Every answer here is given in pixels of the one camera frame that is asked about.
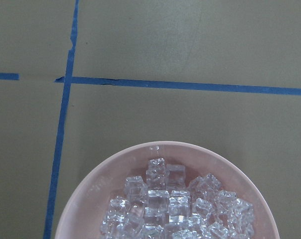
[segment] gray floor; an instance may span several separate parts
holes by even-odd
[[[0,0],[0,238],[43,235],[73,7]],[[301,0],[81,0],[73,75],[301,88]],[[300,96],[74,84],[52,237],[88,172],[154,140],[226,157],[301,238]]]

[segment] pile of clear cubes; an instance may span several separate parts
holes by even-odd
[[[150,160],[146,183],[125,180],[110,200],[100,239],[251,239],[253,205],[223,190],[212,174],[185,185],[185,166]]]

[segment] bowl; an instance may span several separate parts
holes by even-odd
[[[109,157],[94,168],[70,197],[60,218],[55,239],[98,239],[109,200],[123,195],[124,180],[142,175],[148,160],[163,157],[167,163],[186,166],[186,185],[199,175],[213,173],[225,190],[254,206],[254,239],[279,239],[274,217],[259,190],[234,164],[199,146],[174,141],[139,144]]]

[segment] bowl rim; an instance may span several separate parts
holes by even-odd
[[[80,192],[80,189],[82,188],[82,186],[89,180],[89,178],[95,174],[96,171],[99,171],[100,168],[102,168],[104,165],[108,164],[110,161],[114,160],[114,158],[117,158],[120,155],[123,155],[125,153],[128,153],[130,151],[139,149],[139,148],[143,148],[143,147],[149,147],[149,146],[154,146],[154,145],[173,145],[173,146],[183,146],[183,147],[189,147],[189,148],[193,148],[193,149],[197,149],[200,151],[204,151],[207,154],[210,154],[214,157],[219,158],[220,160],[222,160],[224,163],[226,163],[228,166],[230,166],[231,168],[235,169],[249,184],[250,186],[257,192],[257,194],[259,195],[261,201],[262,201],[262,205],[264,206],[267,215],[270,218],[272,227],[273,227],[273,231],[275,233],[275,239],[280,239],[279,236],[279,232],[278,232],[278,227],[276,225],[274,216],[266,202],[266,200],[264,199],[264,197],[262,196],[261,192],[259,191],[259,189],[256,187],[256,185],[249,179],[249,177],[244,174],[236,165],[234,165],[233,163],[231,163],[229,160],[227,160],[226,158],[222,157],[221,155],[206,149],[204,147],[195,145],[195,144],[191,144],[191,143],[186,143],[186,142],[179,142],[179,141],[152,141],[152,142],[146,142],[146,143],[141,143],[141,144],[137,144],[128,148],[125,148],[113,155],[111,155],[110,157],[108,157],[107,159],[105,159],[104,161],[102,161],[100,164],[98,164],[94,169],[92,169],[85,177],[84,179],[79,183],[79,185],[76,187],[76,189],[74,190],[74,192],[72,193],[71,197],[69,198],[69,200],[67,201],[66,206],[63,209],[62,215],[59,219],[58,222],[58,226],[56,229],[56,233],[55,233],[55,239],[59,238],[59,235],[61,233],[61,229],[63,226],[63,223],[65,221],[67,212],[69,211],[73,201],[75,200],[77,194]]]

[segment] blue tape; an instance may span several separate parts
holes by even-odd
[[[59,78],[55,82],[64,82],[64,78]],[[180,90],[198,90],[198,91],[222,91],[222,92],[240,92],[240,93],[258,93],[275,95],[293,95],[301,96],[300,88],[283,88],[267,86],[242,86],[242,85],[223,85],[206,83],[188,83],[188,82],[169,82],[169,81],[142,81],[142,80],[113,80],[105,78],[72,77],[74,84],[90,85],[112,85]]]
[[[13,80],[19,79],[19,74],[17,73],[0,73],[0,80]]]
[[[79,4],[79,0],[75,0],[72,31],[70,37],[73,45],[72,48],[69,50],[68,57],[67,57],[60,118],[59,118],[59,124],[57,129],[55,151],[54,151],[54,158],[53,158],[53,165],[52,165],[51,183],[50,183],[49,196],[48,196],[47,208],[46,208],[43,239],[50,239],[52,234],[52,224],[53,224],[54,207],[55,207],[56,192],[57,192],[57,183],[59,178],[60,162],[61,162],[62,147],[63,147],[63,140],[64,140],[64,126],[65,126],[67,107],[70,98],[74,56],[75,56],[75,49],[76,49],[78,4]]]

